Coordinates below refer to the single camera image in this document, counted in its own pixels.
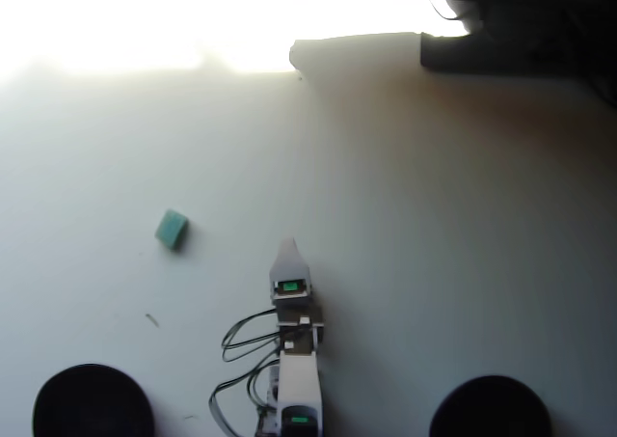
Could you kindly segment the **gripper with green light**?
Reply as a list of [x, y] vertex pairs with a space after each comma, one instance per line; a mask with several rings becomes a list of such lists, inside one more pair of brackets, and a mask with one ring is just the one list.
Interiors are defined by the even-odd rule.
[[281, 242], [269, 272], [279, 325], [322, 325], [323, 311], [312, 294], [309, 266], [294, 238]]

